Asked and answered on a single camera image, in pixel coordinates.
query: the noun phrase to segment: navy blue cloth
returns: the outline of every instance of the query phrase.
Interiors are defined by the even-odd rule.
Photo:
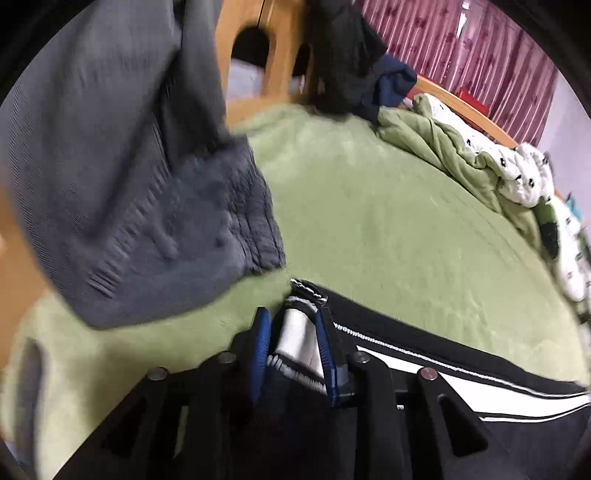
[[[397,106],[417,83],[414,70],[388,54],[374,64],[369,76],[377,81],[367,89],[354,113],[372,123],[378,122],[381,106]]]

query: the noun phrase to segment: green blanket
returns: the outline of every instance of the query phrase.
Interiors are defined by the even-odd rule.
[[[397,125],[401,141],[416,140]],[[246,278],[202,309],[109,331],[86,327],[56,294],[43,298],[15,341],[2,398],[10,437],[22,346],[35,339],[46,360],[37,416],[41,480],[148,369],[193,368],[223,349],[257,306],[282,300],[290,277],[533,373],[587,383],[571,311],[538,254],[458,182],[352,116],[339,122],[284,106],[240,130],[271,188],[287,267]]]
[[[382,107],[378,135],[452,176],[483,205],[504,215],[532,248],[541,253],[540,230],[533,211],[498,192],[496,185],[501,173],[492,157],[484,152],[474,155],[456,130],[433,120],[426,96],[415,95],[413,107],[414,112]]]

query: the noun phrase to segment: gray cloth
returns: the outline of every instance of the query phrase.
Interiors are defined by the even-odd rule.
[[[91,326],[181,313],[285,263],[251,149],[224,126],[220,7],[98,0],[0,109],[30,240]]]

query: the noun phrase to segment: striped curtain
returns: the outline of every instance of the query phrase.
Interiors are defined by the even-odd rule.
[[[465,87],[517,142],[537,145],[558,69],[490,0],[354,0],[388,52],[456,93]]]
[[[355,0],[388,53],[442,85],[456,43],[461,0]]]

